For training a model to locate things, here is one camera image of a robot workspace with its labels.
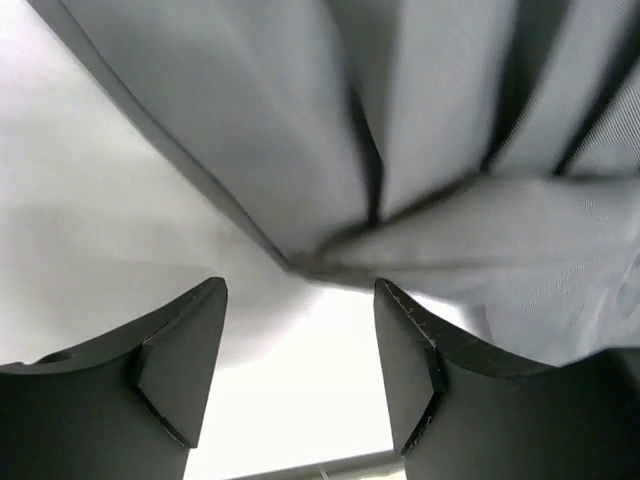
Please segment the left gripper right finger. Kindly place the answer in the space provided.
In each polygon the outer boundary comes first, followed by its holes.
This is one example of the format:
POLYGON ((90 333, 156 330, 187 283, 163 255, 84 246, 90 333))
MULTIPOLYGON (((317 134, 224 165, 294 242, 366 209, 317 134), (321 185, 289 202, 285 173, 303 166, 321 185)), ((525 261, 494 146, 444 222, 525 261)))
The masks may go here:
POLYGON ((544 365, 375 284, 393 448, 410 479, 635 479, 639 352, 544 365))

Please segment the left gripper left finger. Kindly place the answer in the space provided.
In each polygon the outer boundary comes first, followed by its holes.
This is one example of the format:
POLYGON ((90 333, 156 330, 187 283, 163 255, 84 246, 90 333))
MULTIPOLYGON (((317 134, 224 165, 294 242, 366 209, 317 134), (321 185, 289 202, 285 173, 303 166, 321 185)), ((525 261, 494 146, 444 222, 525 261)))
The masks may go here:
POLYGON ((198 445, 228 290, 210 278, 110 332, 1 369, 5 479, 180 479, 198 445))

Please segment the grey pleated skirt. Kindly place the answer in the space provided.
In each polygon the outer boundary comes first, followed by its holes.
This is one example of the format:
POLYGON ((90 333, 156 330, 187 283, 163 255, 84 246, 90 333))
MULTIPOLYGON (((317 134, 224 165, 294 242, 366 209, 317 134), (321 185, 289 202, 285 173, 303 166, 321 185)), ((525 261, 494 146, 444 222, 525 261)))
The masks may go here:
POLYGON ((37 1, 280 267, 562 364, 639 343, 635 1, 37 1))

